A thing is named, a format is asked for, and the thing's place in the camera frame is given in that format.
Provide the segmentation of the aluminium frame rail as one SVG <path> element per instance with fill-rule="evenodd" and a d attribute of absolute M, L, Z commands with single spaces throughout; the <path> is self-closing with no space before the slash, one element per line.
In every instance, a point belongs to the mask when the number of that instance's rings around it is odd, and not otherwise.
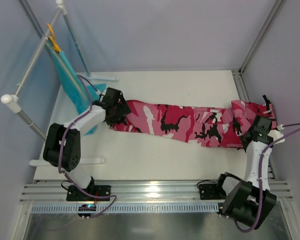
<path fill-rule="evenodd" d="M 64 203 L 66 190 L 61 180 L 41 180 L 26 184 L 19 202 Z M 164 181 L 97 181 L 97 185 L 110 185 L 110 193 L 119 203 L 177 203 L 198 202 L 200 193 L 195 180 Z"/>

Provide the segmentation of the pink camouflage trousers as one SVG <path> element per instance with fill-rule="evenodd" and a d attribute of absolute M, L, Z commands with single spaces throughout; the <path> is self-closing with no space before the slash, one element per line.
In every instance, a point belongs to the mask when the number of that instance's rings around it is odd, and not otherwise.
<path fill-rule="evenodd" d="M 178 106 L 128 100 L 130 114 L 110 126 L 112 130 L 165 137 L 200 147 L 242 148 L 245 134 L 256 116 L 270 119 L 277 127 L 274 107 L 265 104 L 231 101 L 229 108 Z"/>

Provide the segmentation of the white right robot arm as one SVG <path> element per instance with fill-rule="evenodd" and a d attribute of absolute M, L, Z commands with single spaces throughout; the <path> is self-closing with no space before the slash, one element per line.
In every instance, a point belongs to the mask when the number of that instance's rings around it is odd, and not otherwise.
<path fill-rule="evenodd" d="M 277 203 L 270 193 L 268 179 L 269 158 L 274 138 L 269 135 L 272 121 L 260 115 L 248 131 L 240 137 L 247 156 L 244 178 L 225 172 L 219 176 L 217 188 L 225 193 L 218 214 L 234 220 L 241 232 L 257 230 Z"/>

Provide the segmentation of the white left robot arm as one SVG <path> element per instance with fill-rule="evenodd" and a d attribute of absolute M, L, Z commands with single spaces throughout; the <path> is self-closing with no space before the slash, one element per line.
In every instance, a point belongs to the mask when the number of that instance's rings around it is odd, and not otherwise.
<path fill-rule="evenodd" d="M 98 124 L 105 122 L 109 126 L 114 125 L 129 113 L 131 110 L 123 93 L 108 87 L 100 100 L 91 101 L 89 107 L 75 119 L 50 125 L 43 159 L 56 167 L 80 191 L 91 195 L 94 178 L 80 164 L 81 139 Z"/>

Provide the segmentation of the orange plastic hanger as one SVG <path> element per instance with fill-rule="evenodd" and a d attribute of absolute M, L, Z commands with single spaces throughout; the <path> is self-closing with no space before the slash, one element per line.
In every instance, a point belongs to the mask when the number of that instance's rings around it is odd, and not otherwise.
<path fill-rule="evenodd" d="M 56 41 L 55 32 L 54 32 L 52 26 L 49 23 L 47 23 L 46 25 L 47 25 L 47 27 L 48 27 L 48 29 L 50 31 L 50 35 L 49 35 L 48 38 L 49 38 L 50 42 L 52 43 L 52 47 L 59 54 L 62 50 L 61 50 L 61 48 L 59 47 L 59 45 L 58 45 L 58 43 Z"/>

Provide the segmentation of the clear green hanger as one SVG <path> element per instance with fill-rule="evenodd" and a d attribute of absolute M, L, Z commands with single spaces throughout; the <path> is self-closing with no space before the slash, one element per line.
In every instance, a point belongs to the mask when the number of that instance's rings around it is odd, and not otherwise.
<path fill-rule="evenodd" d="M 52 59 L 54 60 L 59 81 L 65 93 L 77 105 L 89 105 L 87 93 L 83 84 L 78 79 L 76 72 L 69 63 L 64 51 L 57 53 L 51 43 L 46 43 L 45 46 L 49 50 Z"/>

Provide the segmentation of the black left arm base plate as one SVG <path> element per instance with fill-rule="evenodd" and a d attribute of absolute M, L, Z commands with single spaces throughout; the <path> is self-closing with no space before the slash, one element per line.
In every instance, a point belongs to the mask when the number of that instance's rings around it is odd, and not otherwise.
<path fill-rule="evenodd" d="M 87 189 L 84 189 L 87 194 L 93 195 L 99 198 L 92 198 L 82 191 L 80 191 L 77 187 L 74 185 L 70 185 L 68 187 L 66 201 L 68 202 L 109 202 L 110 201 L 110 195 L 111 195 L 111 186 L 110 185 L 95 185 L 88 187 Z"/>

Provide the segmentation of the turquoise t-shirt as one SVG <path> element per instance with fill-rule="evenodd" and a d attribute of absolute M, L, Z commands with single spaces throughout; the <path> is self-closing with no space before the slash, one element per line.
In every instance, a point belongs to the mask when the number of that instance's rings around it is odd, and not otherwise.
<path fill-rule="evenodd" d="M 50 43 L 45 45 L 55 63 L 60 84 L 69 99 L 74 104 L 78 115 L 86 112 L 91 103 L 100 99 L 100 95 L 106 92 L 107 85 L 92 84 L 81 81 L 72 68 L 63 51 L 57 53 Z"/>

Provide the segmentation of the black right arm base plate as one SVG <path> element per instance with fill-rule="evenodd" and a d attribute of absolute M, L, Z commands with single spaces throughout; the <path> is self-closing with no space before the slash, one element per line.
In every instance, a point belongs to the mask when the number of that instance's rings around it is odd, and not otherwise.
<path fill-rule="evenodd" d="M 197 185 L 200 200 L 224 200 L 226 192 L 217 183 L 200 183 Z"/>

